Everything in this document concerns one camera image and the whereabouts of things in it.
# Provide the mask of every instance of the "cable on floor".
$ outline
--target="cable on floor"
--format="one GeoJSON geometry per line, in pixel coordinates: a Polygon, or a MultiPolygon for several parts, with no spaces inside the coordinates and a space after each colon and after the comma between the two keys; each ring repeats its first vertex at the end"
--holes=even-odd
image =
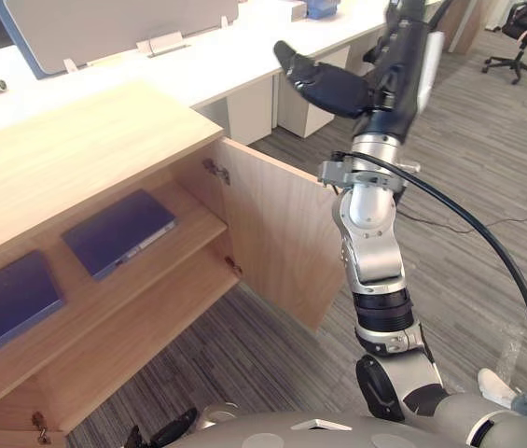
{"type": "MultiPolygon", "coordinates": [[[[470,229],[467,229],[467,230],[460,230],[460,229],[454,228],[453,226],[451,226],[449,224],[443,224],[441,222],[435,222],[435,221],[432,221],[431,219],[427,219],[427,218],[424,218],[424,217],[414,217],[414,216],[402,211],[401,210],[401,205],[400,205],[400,208],[398,208],[397,213],[399,215],[401,215],[402,217],[410,219],[411,221],[421,222],[422,224],[428,224],[429,226],[440,227],[442,229],[447,229],[449,231],[453,231],[454,233],[467,234],[467,233],[472,233],[473,231],[477,231],[476,229],[473,229],[473,228],[470,228],[470,229]]],[[[490,222],[489,224],[485,224],[485,227],[496,226],[497,224],[501,224],[502,222],[527,222],[527,217],[504,217],[504,218],[501,218],[501,219],[497,219],[494,222],[490,222]]]]}

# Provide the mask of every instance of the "blue box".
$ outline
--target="blue box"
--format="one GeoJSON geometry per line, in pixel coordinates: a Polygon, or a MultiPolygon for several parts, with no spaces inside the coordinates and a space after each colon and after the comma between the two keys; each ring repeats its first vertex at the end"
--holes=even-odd
{"type": "Polygon", "coordinates": [[[0,347],[39,323],[64,302],[40,252],[0,270],[0,347]]]}
{"type": "Polygon", "coordinates": [[[311,19],[322,19],[333,16],[338,11],[340,0],[305,0],[307,16],[311,19]]]}

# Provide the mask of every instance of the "metal bracket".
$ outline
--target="metal bracket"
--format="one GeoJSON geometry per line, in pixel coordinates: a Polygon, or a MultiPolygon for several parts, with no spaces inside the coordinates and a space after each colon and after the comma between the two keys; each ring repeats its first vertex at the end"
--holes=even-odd
{"type": "Polygon", "coordinates": [[[46,418],[42,413],[34,413],[31,416],[31,423],[39,431],[39,436],[37,437],[37,443],[40,445],[51,445],[51,439],[48,437],[48,424],[46,423],[46,418]]]}
{"type": "Polygon", "coordinates": [[[401,191],[404,183],[400,177],[375,171],[353,173],[351,161],[324,161],[319,168],[318,180],[324,185],[332,184],[341,189],[362,183],[390,189],[393,192],[401,191]]]}
{"type": "Polygon", "coordinates": [[[230,185],[229,171],[226,168],[218,167],[212,159],[205,159],[203,161],[203,167],[212,175],[216,175],[217,177],[222,179],[226,183],[226,185],[230,185]]]}
{"type": "Polygon", "coordinates": [[[225,257],[224,258],[224,261],[226,262],[226,264],[228,264],[228,266],[230,268],[232,268],[232,270],[237,274],[237,275],[243,275],[243,268],[241,268],[238,264],[236,264],[236,262],[234,261],[234,259],[232,259],[232,257],[225,257]]]}

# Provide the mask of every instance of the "door hinge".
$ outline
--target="door hinge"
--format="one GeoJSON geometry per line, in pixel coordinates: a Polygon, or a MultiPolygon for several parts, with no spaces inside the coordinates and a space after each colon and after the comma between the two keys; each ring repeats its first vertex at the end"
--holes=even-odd
{"type": "Polygon", "coordinates": [[[228,264],[230,268],[232,268],[232,270],[236,274],[243,275],[243,268],[241,268],[238,264],[236,264],[236,262],[232,259],[232,257],[225,257],[224,261],[228,264]]]}
{"type": "Polygon", "coordinates": [[[203,161],[203,166],[205,169],[212,175],[216,175],[222,179],[226,185],[229,185],[229,171],[223,166],[217,166],[212,159],[205,159],[203,161]]]}
{"type": "Polygon", "coordinates": [[[40,445],[51,445],[51,439],[48,437],[48,424],[43,414],[34,413],[31,416],[31,423],[33,423],[33,426],[39,431],[37,443],[40,445]]]}

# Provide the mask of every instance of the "cabinet shelf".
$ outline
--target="cabinet shelf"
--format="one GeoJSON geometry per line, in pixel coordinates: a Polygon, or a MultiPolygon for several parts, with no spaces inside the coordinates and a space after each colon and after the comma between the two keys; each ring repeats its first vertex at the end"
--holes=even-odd
{"type": "Polygon", "coordinates": [[[36,374],[54,424],[71,431],[238,283],[205,247],[36,374]]]}
{"type": "Polygon", "coordinates": [[[175,183],[150,191],[178,219],[176,228],[101,282],[94,281],[61,238],[44,252],[65,305],[0,349],[0,398],[80,341],[92,329],[226,230],[226,224],[175,183]]]}

